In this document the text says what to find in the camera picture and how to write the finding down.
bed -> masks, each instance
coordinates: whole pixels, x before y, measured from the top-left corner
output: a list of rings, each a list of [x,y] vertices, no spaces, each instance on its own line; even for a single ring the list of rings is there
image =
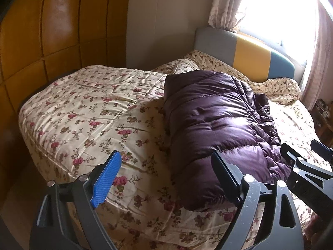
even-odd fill
[[[255,93],[265,93],[281,141],[309,162],[330,169],[310,150],[309,142],[318,137],[291,78],[256,83],[198,50],[153,71],[85,67],[32,96],[20,110],[19,125],[46,180],[73,181],[103,163],[112,150],[121,152],[120,171],[97,209],[118,249],[214,249],[234,216],[234,207],[185,210],[170,180],[164,80],[168,74],[194,70],[228,73],[248,83]],[[304,227],[311,210],[297,197],[294,202]],[[262,211],[260,205],[247,246],[253,242]],[[74,209],[71,212],[77,221]]]

floral pattern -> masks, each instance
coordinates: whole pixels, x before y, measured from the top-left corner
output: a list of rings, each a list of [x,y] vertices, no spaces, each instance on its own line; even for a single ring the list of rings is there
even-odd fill
[[[185,210],[170,179],[169,140],[163,123],[165,72],[208,69],[194,59],[194,53],[189,56],[193,59],[176,60],[154,72],[83,68],[34,95],[19,113],[24,140],[46,180],[73,181],[104,163],[113,150],[120,151],[121,168],[106,201],[97,208],[118,249],[214,249],[235,214],[235,208]],[[216,65],[217,71],[224,68]],[[309,113],[295,101],[293,92],[280,90],[278,96],[287,95],[288,104],[271,102],[271,113],[281,140],[292,142],[323,167],[325,163],[309,149],[309,140],[317,138]],[[310,211],[299,200],[295,203],[305,222]],[[262,211],[260,204],[248,246]],[[72,216],[78,220],[74,210]]]

patterned curtain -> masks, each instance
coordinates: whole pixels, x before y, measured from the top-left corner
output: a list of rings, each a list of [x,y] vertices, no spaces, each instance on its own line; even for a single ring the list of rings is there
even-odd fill
[[[331,54],[331,19],[318,1],[316,43],[312,61],[308,60],[300,84],[301,102],[311,110],[315,105],[327,72]]]
[[[241,1],[242,0],[213,0],[208,21],[209,25],[214,28],[232,31],[240,21],[238,21],[235,16]]]

tied curtain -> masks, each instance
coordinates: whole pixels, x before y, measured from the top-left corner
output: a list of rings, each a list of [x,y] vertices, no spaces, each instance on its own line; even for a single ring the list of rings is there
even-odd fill
[[[236,13],[242,0],[213,0],[209,15],[209,25],[213,28],[232,31],[241,20]]]
[[[302,91],[301,102],[311,110],[321,92],[328,68],[331,54],[331,27],[332,21],[324,6],[318,1],[316,12],[316,39],[314,51],[308,59],[302,81],[300,83]]]

headboard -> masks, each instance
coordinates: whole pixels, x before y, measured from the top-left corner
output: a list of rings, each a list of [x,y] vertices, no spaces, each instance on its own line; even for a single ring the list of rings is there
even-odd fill
[[[212,27],[197,28],[194,49],[214,56],[251,81],[294,78],[294,64],[272,48],[251,39]]]
[[[14,0],[0,23],[0,208],[31,159],[20,103],[74,69],[125,67],[128,0]]]

